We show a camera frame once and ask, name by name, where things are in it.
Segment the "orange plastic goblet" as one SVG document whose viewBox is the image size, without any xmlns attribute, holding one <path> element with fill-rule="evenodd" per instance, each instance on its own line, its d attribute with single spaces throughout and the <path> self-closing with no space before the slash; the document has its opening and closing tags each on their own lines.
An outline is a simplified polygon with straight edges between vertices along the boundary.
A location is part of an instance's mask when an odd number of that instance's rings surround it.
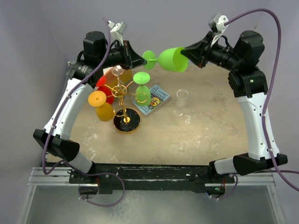
<svg viewBox="0 0 299 224">
<path fill-rule="evenodd" d="M 88 97 L 88 103 L 95 108 L 100 121 L 107 122 L 114 118 L 114 110 L 107 102 L 106 94 L 102 91 L 93 91 Z"/>
</svg>

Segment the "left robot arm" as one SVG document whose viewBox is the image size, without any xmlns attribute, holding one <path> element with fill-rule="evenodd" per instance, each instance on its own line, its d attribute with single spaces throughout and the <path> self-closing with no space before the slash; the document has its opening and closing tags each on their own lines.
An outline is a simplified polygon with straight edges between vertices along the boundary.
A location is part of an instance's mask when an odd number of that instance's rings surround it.
<svg viewBox="0 0 299 224">
<path fill-rule="evenodd" d="M 79 144 L 70 139 L 74 122 L 105 68 L 119 65 L 129 70 L 145 65 L 146 61 L 134 52 L 120 31 L 111 31 L 109 35 L 89 32 L 83 40 L 83 48 L 76 61 L 69 65 L 67 86 L 54 114 L 42 130 L 34 131 L 33 138 L 43 148 L 43 168 L 46 153 L 50 153 L 79 170 L 80 178 L 91 183 L 96 178 L 93 162 L 79 151 Z"/>
</svg>

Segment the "red plastic goblet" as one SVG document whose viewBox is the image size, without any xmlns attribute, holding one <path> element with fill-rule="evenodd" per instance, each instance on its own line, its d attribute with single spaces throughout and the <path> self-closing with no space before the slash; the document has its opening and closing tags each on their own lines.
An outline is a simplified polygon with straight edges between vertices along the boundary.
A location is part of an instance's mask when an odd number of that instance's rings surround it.
<svg viewBox="0 0 299 224">
<path fill-rule="evenodd" d="M 106 95 L 106 102 L 110 105 L 114 102 L 114 96 L 112 95 L 111 87 L 106 84 L 107 78 L 103 75 L 96 83 L 95 90 L 102 91 Z"/>
</svg>

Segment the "green goblet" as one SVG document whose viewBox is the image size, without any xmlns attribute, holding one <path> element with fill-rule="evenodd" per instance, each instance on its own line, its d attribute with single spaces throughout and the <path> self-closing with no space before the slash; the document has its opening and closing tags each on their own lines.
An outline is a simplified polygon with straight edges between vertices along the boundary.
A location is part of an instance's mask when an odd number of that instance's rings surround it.
<svg viewBox="0 0 299 224">
<path fill-rule="evenodd" d="M 147 62 L 144 68 L 151 70 L 156 64 L 159 64 L 166 71 L 184 72 L 189 65 L 188 58 L 181 54 L 184 49 L 184 47 L 166 49 L 158 57 L 153 51 L 147 50 L 142 55 Z"/>
<path fill-rule="evenodd" d="M 150 89 L 146 84 L 150 81 L 150 75 L 147 72 L 137 72 L 133 76 L 133 81 L 138 84 L 135 91 L 135 100 L 139 106 L 148 106 L 151 102 Z"/>
</svg>

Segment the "clear wine glass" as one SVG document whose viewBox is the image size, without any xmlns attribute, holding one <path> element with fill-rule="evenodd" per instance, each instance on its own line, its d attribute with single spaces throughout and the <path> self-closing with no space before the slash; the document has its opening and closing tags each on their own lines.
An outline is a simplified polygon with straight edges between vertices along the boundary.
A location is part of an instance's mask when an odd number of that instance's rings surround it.
<svg viewBox="0 0 299 224">
<path fill-rule="evenodd" d="M 117 65 L 115 67 L 113 67 L 112 69 L 112 74 L 114 75 L 114 77 L 116 78 L 116 93 L 123 95 L 123 99 L 127 99 L 128 95 L 126 94 L 126 90 L 124 88 L 124 82 L 121 80 L 121 75 L 124 73 L 124 69 L 120 66 Z"/>
</svg>

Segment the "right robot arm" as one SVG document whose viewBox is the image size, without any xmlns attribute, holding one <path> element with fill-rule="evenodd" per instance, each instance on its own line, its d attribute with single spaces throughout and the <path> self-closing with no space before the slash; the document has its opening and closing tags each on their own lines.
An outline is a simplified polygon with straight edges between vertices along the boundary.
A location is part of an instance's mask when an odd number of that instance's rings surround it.
<svg viewBox="0 0 299 224">
<path fill-rule="evenodd" d="M 212 43 L 213 32 L 199 42 L 181 50 L 181 54 L 199 68 L 208 62 L 229 71 L 228 83 L 242 110 L 248 138 L 247 153 L 209 163 L 208 179 L 219 182 L 224 174 L 247 175 L 285 165 L 288 158 L 281 154 L 274 140 L 268 112 L 263 111 L 269 93 L 265 74 L 257 63 L 264 51 L 263 37 L 251 30 L 244 31 L 234 47 Z"/>
</svg>

